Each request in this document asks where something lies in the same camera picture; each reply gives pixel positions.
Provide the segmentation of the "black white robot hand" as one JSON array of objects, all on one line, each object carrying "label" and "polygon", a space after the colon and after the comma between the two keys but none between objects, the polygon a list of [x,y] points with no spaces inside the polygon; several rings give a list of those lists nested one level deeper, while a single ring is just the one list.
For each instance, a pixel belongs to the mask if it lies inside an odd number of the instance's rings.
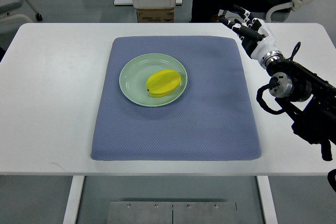
[{"label": "black white robot hand", "polygon": [[242,20],[230,20],[221,15],[218,21],[238,35],[242,47],[251,59],[258,61],[264,69],[271,62],[284,59],[275,45],[272,32],[262,19],[237,5],[234,6],[234,12]]}]

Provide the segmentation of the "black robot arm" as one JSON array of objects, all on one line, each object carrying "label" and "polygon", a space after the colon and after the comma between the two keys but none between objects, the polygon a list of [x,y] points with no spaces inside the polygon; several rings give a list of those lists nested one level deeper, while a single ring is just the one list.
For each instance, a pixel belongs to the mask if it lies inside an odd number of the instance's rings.
[{"label": "black robot arm", "polygon": [[287,113],[292,119],[293,133],[309,144],[321,146],[324,161],[332,160],[335,143],[335,87],[294,61],[301,43],[291,57],[277,54],[267,64],[271,79],[257,91],[256,100],[268,113]]}]

